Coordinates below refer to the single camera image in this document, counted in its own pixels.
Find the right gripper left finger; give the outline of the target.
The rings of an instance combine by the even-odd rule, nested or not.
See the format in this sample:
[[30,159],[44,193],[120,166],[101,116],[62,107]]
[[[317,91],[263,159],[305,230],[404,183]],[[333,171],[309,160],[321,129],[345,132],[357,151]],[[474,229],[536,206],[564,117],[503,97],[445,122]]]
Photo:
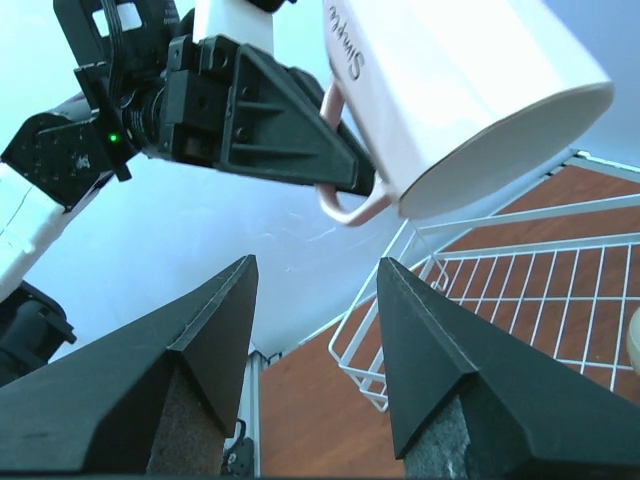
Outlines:
[[5,474],[218,474],[240,405],[259,273],[244,256],[192,292],[62,357],[62,307],[1,304]]

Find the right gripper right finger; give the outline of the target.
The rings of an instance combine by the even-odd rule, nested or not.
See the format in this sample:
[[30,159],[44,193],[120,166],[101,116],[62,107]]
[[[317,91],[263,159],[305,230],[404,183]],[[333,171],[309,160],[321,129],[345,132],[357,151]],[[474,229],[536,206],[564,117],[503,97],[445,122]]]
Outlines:
[[391,258],[377,300],[409,478],[635,478],[639,409],[443,297]]

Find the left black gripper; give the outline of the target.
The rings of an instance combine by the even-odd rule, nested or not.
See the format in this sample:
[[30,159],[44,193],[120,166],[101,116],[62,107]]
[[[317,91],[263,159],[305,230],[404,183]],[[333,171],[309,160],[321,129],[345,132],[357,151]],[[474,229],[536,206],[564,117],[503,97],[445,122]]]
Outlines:
[[344,124],[320,117],[324,89],[248,44],[171,41],[159,93],[159,155],[179,163],[367,196],[374,169]]

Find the light pink faceted mug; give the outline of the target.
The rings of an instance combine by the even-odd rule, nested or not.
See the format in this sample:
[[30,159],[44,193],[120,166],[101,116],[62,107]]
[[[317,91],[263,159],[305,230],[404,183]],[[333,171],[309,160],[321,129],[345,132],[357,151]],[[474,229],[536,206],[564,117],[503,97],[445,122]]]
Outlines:
[[587,131],[614,84],[541,1],[327,1],[332,78],[321,117],[349,110],[374,167],[354,210],[317,187],[322,210],[359,226],[389,206],[445,214],[510,184]]

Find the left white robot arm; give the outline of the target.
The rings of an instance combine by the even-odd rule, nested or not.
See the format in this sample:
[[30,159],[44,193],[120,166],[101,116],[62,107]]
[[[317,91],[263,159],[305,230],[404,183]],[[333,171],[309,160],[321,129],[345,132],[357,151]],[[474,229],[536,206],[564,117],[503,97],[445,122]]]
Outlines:
[[276,1],[57,1],[77,95],[28,118],[1,155],[1,380],[75,337],[26,273],[137,154],[369,195],[374,168],[323,88],[273,57]]

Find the beige round mug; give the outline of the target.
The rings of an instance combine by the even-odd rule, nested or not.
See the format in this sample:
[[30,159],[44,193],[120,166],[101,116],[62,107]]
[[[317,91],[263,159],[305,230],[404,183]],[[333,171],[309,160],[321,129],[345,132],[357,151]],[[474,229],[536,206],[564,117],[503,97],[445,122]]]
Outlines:
[[634,372],[640,375],[640,308],[633,312],[629,321],[626,351]]

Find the aluminium frame rail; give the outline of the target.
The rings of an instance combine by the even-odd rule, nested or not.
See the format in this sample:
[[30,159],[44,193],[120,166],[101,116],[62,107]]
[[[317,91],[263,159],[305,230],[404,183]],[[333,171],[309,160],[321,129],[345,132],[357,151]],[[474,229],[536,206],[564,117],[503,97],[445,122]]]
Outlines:
[[269,360],[258,351],[247,358],[236,432],[224,444],[221,468],[223,476],[229,478],[255,478],[262,474],[261,461],[261,373],[270,365]]

